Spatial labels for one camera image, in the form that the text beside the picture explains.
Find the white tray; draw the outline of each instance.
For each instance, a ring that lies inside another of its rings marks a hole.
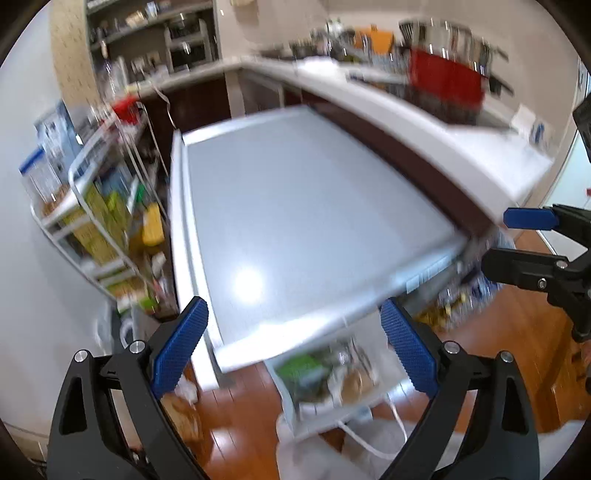
[[[336,339],[350,338],[351,336],[355,339],[356,344],[365,351],[373,369],[377,372],[379,376],[378,385],[355,405],[336,407],[330,412],[319,414],[313,418],[300,420],[290,393],[283,383],[283,380],[281,380],[277,374],[276,369],[296,354],[313,351]],[[408,378],[408,375],[398,359],[398,355],[396,355],[394,350],[388,346],[388,339],[382,329],[379,312],[377,310],[349,327],[333,332],[290,352],[266,360],[265,365],[281,395],[285,420],[296,440],[307,438],[317,433],[326,432],[327,430],[335,428],[339,420],[347,421],[349,418],[353,417],[361,407],[372,407],[381,403],[388,392],[393,390],[402,380]]]

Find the white wall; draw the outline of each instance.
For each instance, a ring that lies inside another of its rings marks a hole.
[[[45,6],[0,67],[0,417],[47,434],[74,353],[101,353],[94,322],[106,297],[76,273],[31,217],[18,166],[37,142],[33,122],[60,99]]]
[[[327,0],[331,18],[351,26],[376,24],[398,30],[408,18],[440,18],[469,26],[509,54],[493,71],[514,89],[502,101],[524,103],[556,129],[558,144],[573,109],[578,55],[544,8],[535,0]]]
[[[222,56],[251,54],[277,43],[310,35],[326,22],[324,0],[255,0],[233,7],[230,0],[216,0]]]

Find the white freezer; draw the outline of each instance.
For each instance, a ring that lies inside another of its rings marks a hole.
[[[222,372],[355,322],[466,242],[402,175],[303,106],[177,132],[170,217],[180,307],[207,300]],[[202,342],[204,389],[215,386],[207,356]]]

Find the kitchen counter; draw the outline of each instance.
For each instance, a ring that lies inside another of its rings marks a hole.
[[[351,70],[357,70],[358,76],[359,67],[344,67],[343,74],[320,74],[303,71],[296,62],[235,57],[171,75],[158,86],[167,91],[238,69],[301,88],[367,120],[442,172],[493,223],[502,221],[508,207],[520,204],[552,165],[552,159],[514,131],[447,125],[402,99],[345,78]],[[139,94],[146,97],[154,92],[150,85],[142,85]],[[492,111],[494,104],[487,99],[485,109]],[[492,113],[508,122],[506,112],[500,111]]]

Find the metal screw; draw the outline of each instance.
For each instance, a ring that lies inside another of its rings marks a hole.
[[[86,350],[78,350],[76,352],[76,354],[74,355],[74,360],[76,360],[78,363],[83,362],[84,360],[86,360],[86,357],[88,356],[88,352]]]
[[[131,353],[140,353],[144,351],[144,348],[146,348],[146,344],[142,340],[136,340],[129,346],[129,351]]]
[[[456,342],[445,342],[443,344],[443,348],[447,353],[450,353],[452,355],[460,353],[460,346]]]
[[[514,358],[511,352],[501,352],[501,360],[503,360],[506,364],[510,364]]]

